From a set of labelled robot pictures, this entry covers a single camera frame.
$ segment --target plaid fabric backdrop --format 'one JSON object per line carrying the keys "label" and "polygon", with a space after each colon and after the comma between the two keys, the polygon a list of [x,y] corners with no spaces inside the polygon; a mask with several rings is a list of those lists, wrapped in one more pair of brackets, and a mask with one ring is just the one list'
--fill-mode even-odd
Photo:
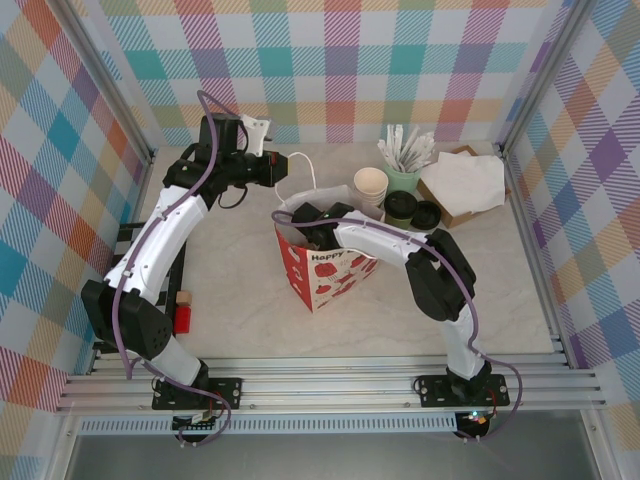
{"label": "plaid fabric backdrop", "polygon": [[515,148],[514,168],[580,366],[640,472],[640,2],[600,0]]}
{"label": "plaid fabric backdrop", "polygon": [[562,0],[75,4],[151,142],[170,145],[197,138],[199,88],[273,118],[280,143],[374,141],[387,123],[495,139],[566,10]]}
{"label": "plaid fabric backdrop", "polygon": [[0,479],[33,478],[143,163],[44,0],[0,0]]}

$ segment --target floor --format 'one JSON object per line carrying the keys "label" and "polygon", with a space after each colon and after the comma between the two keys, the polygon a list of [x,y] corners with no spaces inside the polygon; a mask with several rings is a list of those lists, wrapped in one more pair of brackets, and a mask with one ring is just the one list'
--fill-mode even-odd
{"label": "floor", "polygon": [[451,434],[223,435],[180,449],[170,436],[80,437],[69,480],[596,480],[579,412],[524,412],[496,438]]}
{"label": "floor", "polygon": [[[487,143],[473,145],[491,153]],[[313,160],[319,187],[350,184],[364,166],[380,166],[375,144],[307,144],[271,147],[301,150]],[[146,220],[166,169],[182,149],[160,149],[140,218]],[[308,164],[290,160],[280,183],[286,198],[311,188]],[[230,204],[238,191],[230,189]],[[415,306],[406,273],[380,265],[347,295],[312,314],[289,286],[270,213],[279,206],[272,189],[251,186],[234,210],[214,208],[187,241],[183,288],[193,293],[191,331],[179,341],[206,357],[402,356],[445,353],[437,322]],[[474,268],[480,341],[489,353],[551,352],[537,297],[510,205],[483,214],[451,232]]]}

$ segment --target cardboard box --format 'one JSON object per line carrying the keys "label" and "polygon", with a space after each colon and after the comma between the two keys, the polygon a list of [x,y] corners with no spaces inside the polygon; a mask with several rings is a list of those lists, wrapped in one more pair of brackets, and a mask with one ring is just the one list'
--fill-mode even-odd
{"label": "cardboard box", "polygon": [[[464,147],[460,147],[457,148],[455,150],[453,150],[451,153],[461,153],[461,152],[468,152],[471,156],[473,157],[477,157],[478,154],[476,153],[476,151],[469,147],[468,145],[465,145]],[[447,228],[453,228],[456,227],[464,222],[468,222],[469,220],[476,218],[479,215],[482,215],[484,212],[476,212],[476,213],[464,213],[462,215],[458,215],[457,217],[454,217],[453,215],[451,215],[443,206],[442,204],[433,196],[433,194],[431,193],[431,190],[429,190],[429,188],[425,185],[425,183],[420,180],[418,181],[418,193],[420,193],[420,195],[422,195],[422,198],[424,198],[425,200],[429,200],[433,203],[435,203],[436,205],[438,205],[438,207],[440,207],[440,210],[442,211],[442,217],[440,219],[440,221],[443,223],[443,225]],[[511,190],[506,187],[505,188],[505,198],[509,197],[509,195],[511,194]]]}
{"label": "cardboard box", "polygon": [[[375,220],[382,217],[382,211],[362,204],[346,185],[294,195],[279,210],[293,212],[304,202],[326,210],[336,201],[352,205]],[[347,293],[378,265],[377,259],[344,248],[322,252],[305,248],[307,242],[300,232],[279,225],[275,228],[289,284],[312,312]]]}

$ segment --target red block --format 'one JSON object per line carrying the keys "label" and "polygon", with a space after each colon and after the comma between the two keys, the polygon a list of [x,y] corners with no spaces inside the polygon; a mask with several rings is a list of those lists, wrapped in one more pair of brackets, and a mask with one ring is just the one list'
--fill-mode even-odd
{"label": "red block", "polygon": [[176,318],[173,323],[173,333],[189,333],[191,327],[191,307],[176,308]]}

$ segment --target green cup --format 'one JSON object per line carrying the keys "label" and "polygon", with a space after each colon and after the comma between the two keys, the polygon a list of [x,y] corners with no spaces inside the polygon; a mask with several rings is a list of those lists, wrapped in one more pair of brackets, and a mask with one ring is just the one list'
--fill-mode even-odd
{"label": "green cup", "polygon": [[382,169],[384,173],[389,177],[389,186],[387,187],[387,193],[391,192],[408,192],[413,193],[418,187],[418,180],[420,180],[420,170],[413,173],[402,173],[391,168],[386,162]]}

